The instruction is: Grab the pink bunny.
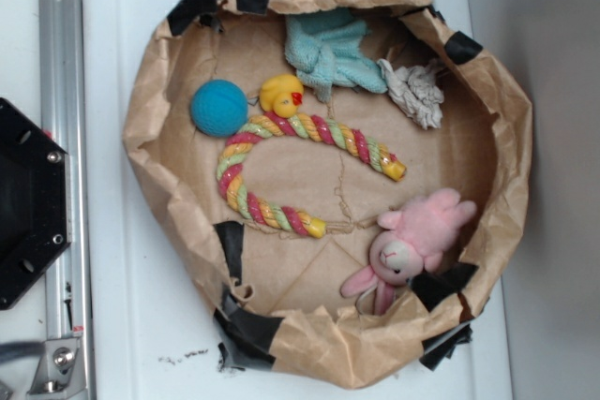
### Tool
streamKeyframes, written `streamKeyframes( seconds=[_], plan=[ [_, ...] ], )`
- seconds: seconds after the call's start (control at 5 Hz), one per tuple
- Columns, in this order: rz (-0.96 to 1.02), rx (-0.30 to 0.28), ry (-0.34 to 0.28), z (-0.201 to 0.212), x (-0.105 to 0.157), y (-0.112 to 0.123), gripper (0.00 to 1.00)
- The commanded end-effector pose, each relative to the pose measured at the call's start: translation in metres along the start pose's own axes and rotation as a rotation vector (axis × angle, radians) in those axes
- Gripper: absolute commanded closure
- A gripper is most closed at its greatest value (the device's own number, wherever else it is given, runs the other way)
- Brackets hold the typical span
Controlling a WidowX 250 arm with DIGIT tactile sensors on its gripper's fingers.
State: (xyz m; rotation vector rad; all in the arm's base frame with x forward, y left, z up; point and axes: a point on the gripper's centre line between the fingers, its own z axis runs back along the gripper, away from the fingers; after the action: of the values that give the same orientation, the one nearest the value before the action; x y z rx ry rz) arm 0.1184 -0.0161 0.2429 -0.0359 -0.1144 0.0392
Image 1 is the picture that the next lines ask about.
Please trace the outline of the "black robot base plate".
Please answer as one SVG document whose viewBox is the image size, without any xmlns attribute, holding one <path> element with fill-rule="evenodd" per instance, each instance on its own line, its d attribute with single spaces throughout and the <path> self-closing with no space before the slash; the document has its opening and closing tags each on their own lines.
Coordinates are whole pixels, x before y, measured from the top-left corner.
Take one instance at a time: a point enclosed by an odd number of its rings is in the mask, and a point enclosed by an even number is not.
<svg viewBox="0 0 600 400">
<path fill-rule="evenodd" d="M 1 99 L 1 309 L 12 308 L 70 244 L 68 155 Z"/>
</svg>

